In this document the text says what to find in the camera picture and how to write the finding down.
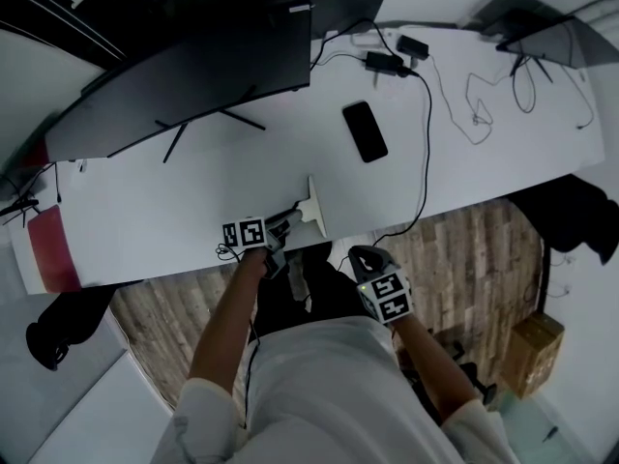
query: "white shirt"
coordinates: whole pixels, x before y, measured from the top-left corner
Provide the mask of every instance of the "white shirt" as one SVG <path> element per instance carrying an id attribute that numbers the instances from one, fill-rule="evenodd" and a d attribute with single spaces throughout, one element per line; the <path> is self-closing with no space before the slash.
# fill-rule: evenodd
<path id="1" fill-rule="evenodd" d="M 239 445 L 232 397 L 189 380 L 153 464 L 515 462 L 477 400 L 439 428 L 400 373 L 389 330 L 366 317 L 262 337 L 248 429 Z"/>

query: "smartphone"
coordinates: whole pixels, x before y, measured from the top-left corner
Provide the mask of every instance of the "smartphone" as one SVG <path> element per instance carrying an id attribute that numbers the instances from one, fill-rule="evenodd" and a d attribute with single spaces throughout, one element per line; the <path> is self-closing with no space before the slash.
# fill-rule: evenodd
<path id="1" fill-rule="evenodd" d="M 366 101 L 351 104 L 341 113 L 365 163 L 387 156 L 389 150 Z"/>

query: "white desk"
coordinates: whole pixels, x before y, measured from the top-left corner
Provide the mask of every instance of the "white desk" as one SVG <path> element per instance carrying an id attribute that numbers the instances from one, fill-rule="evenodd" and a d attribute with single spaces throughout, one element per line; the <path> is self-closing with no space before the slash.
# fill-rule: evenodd
<path id="1" fill-rule="evenodd" d="M 485 78 L 508 73 L 511 57 L 497 53 L 478 35 L 439 29 L 401 32 L 429 44 L 445 92 L 459 123 L 474 138 L 485 126 L 471 125 L 464 100 L 469 72 Z M 387 38 L 395 47 L 399 32 Z M 334 50 L 361 54 L 348 37 L 329 42 Z M 484 99 L 494 117 L 491 137 L 472 146 L 450 122 L 431 62 L 418 72 L 432 91 L 431 160 L 424 216 L 488 200 L 574 172 L 604 159 L 597 119 L 558 66 L 547 64 L 551 84 L 531 67 L 537 86 L 533 113 L 521 113 L 510 80 L 492 89 L 473 83 L 470 96 Z M 595 109 L 588 80 L 576 80 Z M 519 90 L 526 101 L 526 83 Z M 341 116 L 343 106 L 367 101 L 389 156 L 363 163 Z M 163 276 L 219 265 L 215 247 L 221 224 L 246 216 L 269 216 L 306 197 L 313 174 L 331 239 L 411 220 L 422 184 L 427 93 L 421 81 L 374 75 L 351 58 L 316 67 L 307 89 L 253 101 L 234 111 L 267 127 L 255 130 L 222 115 L 193 122 L 167 164 L 163 156 L 175 130 L 113 159 L 88 161 L 84 174 L 60 163 L 62 217 L 82 285 Z M 41 208 L 55 203 L 53 170 L 38 195 Z M 11 224 L 15 254 L 29 293 L 43 292 L 27 232 Z M 320 241 L 313 224 L 295 230 L 290 247 Z"/>

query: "person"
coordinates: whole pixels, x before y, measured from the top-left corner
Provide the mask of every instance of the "person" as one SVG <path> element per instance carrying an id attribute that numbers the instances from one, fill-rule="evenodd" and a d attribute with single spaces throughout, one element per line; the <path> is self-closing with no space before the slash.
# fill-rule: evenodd
<path id="1" fill-rule="evenodd" d="M 443 421 L 434 422 L 399 371 L 389 328 L 369 316 L 330 252 L 304 250 L 310 312 L 292 299 L 287 270 L 262 278 L 264 249 L 245 253 L 153 464 L 516 462 L 464 372 L 410 314 L 392 326 Z M 247 433 L 231 396 L 244 352 L 253 358 Z"/>

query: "wooden floor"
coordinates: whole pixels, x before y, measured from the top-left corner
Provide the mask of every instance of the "wooden floor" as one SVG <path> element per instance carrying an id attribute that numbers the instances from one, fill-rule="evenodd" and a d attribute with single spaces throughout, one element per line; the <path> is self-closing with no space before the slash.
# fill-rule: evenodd
<path id="1" fill-rule="evenodd" d="M 330 261 L 337 267 L 350 246 L 371 245 L 383 233 L 335 242 Z M 497 381 L 507 332 L 532 311 L 542 268 L 540 238 L 524 215 L 505 199 L 493 200 L 425 218 L 380 246 L 407 272 L 424 324 L 446 346 L 459 340 L 483 383 Z M 145 280 L 119 290 L 112 301 L 136 357 L 172 406 L 235 266 Z M 347 260 L 342 271 L 351 275 Z M 298 266 L 290 276 L 295 299 L 303 299 L 307 289 Z M 242 393 L 240 382 L 240 407 Z"/>

